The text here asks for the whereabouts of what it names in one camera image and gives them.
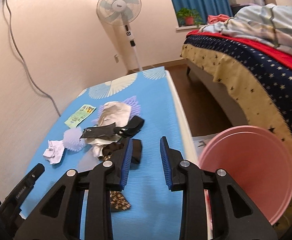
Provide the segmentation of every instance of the red flower pot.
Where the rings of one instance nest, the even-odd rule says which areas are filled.
[[[195,21],[192,16],[185,17],[185,24],[187,26],[195,25]]]

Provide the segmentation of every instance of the fan pole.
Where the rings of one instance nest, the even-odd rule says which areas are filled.
[[[133,51],[134,51],[134,55],[135,55],[135,58],[136,58],[136,62],[137,62],[137,66],[139,68],[139,71],[143,71],[143,68],[141,67],[140,63],[139,63],[139,59],[138,59],[138,54],[137,54],[137,49],[136,49],[136,45],[135,46],[132,46],[133,47]]]
[[[143,71],[143,68],[141,67],[140,63],[139,63],[139,58],[138,58],[138,54],[137,54],[137,49],[136,49],[136,43],[134,41],[134,35],[130,29],[129,23],[125,24],[125,30],[126,30],[126,36],[130,42],[130,46],[133,48],[134,51],[134,56],[137,62],[137,66],[139,68],[139,71]]]

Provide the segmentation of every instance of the red blanket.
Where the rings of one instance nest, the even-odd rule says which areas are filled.
[[[273,59],[275,59],[279,63],[285,65],[286,67],[288,67],[292,70],[292,55],[287,54],[287,53],[282,52],[282,51],[279,51],[279,50],[276,50],[275,48],[267,46],[267,45],[260,43],[258,41],[253,41],[253,40],[244,39],[244,38],[234,38],[234,37],[230,37],[230,36],[221,35],[219,33],[209,33],[209,32],[199,33],[198,30],[192,31],[192,32],[187,34],[187,36],[189,36],[189,35],[204,35],[204,36],[218,37],[218,38],[223,38],[223,39],[228,39],[228,40],[240,42],[242,44],[245,44],[247,46],[250,46],[254,49],[257,49],[257,50],[265,53],[266,55],[272,57]]]

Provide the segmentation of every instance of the wooden floor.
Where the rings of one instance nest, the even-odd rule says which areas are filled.
[[[176,86],[193,136],[218,133],[231,127],[204,84],[192,72],[186,75],[186,64],[170,66],[167,70]]]

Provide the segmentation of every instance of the paper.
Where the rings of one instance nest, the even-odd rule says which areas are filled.
[[[95,109],[96,107],[94,106],[83,105],[68,118],[68,120],[65,122],[65,125],[67,125],[69,128],[77,127],[77,125],[85,120]]]
[[[57,164],[61,161],[65,147],[63,141],[48,141],[48,148],[44,151],[44,158],[50,164]]]

